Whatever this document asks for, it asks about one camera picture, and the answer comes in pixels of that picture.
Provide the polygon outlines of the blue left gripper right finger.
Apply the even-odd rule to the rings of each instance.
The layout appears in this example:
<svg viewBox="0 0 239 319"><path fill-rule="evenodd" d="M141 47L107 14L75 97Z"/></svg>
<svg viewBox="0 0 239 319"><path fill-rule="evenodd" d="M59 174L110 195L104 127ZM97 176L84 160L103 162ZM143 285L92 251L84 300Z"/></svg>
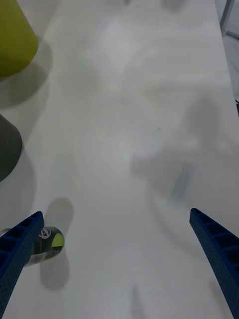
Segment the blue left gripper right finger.
<svg viewBox="0 0 239 319"><path fill-rule="evenodd" d="M233 318L239 318L239 238L196 208L191 209L189 222Z"/></svg>

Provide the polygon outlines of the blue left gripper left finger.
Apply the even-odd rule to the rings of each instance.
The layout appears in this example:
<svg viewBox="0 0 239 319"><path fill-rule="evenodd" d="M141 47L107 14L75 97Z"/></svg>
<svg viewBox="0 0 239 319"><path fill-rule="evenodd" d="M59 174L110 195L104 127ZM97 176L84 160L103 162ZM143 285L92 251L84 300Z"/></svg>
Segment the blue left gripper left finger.
<svg viewBox="0 0 239 319"><path fill-rule="evenodd" d="M0 237L0 317L43 227L43 214L38 211Z"/></svg>

